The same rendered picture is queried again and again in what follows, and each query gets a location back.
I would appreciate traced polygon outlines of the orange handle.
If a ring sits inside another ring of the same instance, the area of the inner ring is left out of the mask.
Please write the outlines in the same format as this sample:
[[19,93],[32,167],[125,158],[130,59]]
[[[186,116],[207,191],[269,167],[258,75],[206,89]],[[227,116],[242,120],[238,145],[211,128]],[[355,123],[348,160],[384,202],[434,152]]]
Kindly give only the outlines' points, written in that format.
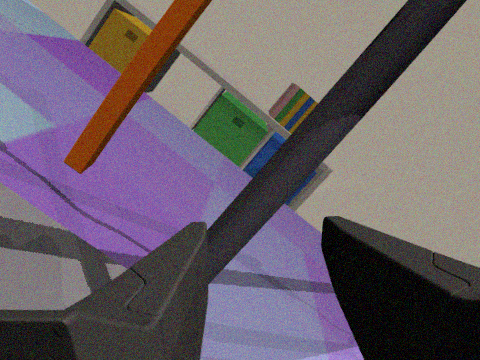
[[64,163],[73,171],[81,175],[95,163],[113,133],[211,1],[173,0],[65,157]]

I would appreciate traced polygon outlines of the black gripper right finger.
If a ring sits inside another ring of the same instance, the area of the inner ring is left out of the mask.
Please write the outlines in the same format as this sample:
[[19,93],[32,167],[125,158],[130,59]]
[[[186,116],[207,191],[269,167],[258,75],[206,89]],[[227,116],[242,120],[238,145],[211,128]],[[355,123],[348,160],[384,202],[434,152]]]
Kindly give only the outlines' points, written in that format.
[[480,268],[340,216],[321,252],[364,360],[480,360]]

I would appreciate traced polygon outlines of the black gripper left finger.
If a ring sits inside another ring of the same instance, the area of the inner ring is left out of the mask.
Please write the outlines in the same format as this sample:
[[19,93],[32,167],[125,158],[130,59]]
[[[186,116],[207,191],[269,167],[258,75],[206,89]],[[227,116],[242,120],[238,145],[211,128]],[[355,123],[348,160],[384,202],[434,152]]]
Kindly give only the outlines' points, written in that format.
[[193,221],[68,309],[0,309],[0,360],[199,360],[208,296]]

